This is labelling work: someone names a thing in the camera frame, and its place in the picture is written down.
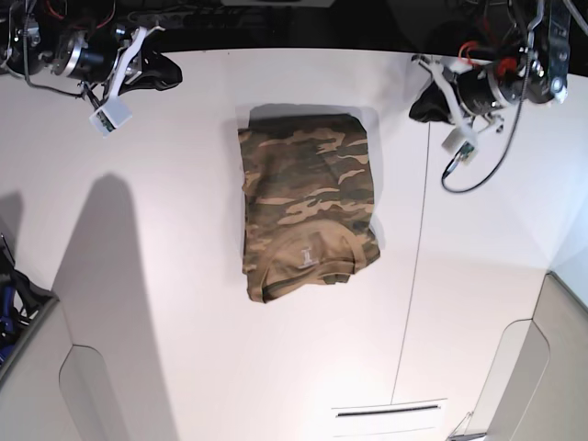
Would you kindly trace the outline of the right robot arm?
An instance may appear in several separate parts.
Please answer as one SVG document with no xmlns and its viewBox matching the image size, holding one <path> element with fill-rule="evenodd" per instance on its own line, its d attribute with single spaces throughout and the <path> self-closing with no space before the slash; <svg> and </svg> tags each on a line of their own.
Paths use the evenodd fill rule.
<svg viewBox="0 0 588 441">
<path fill-rule="evenodd" d="M 155 23 L 129 24 L 118 1 L 4 1 L 1 73 L 99 109 L 136 90 L 166 91 L 180 67 L 151 48 Z"/>
</svg>

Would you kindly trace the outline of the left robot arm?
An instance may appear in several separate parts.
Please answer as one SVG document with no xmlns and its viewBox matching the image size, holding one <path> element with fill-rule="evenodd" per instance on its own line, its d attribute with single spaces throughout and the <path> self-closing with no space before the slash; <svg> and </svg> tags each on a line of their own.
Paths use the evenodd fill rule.
<svg viewBox="0 0 588 441">
<path fill-rule="evenodd" d="M 545 105 L 568 94 L 571 1 L 507 1 L 509 27 L 491 29 L 490 2 L 474 1 L 467 21 L 477 28 L 458 33 L 459 69 L 438 56 L 415 54 L 413 63 L 431 76 L 414 101 L 410 119 L 452 126 L 451 138 L 476 143 L 486 130 L 503 130 L 501 111 L 524 101 Z"/>
</svg>

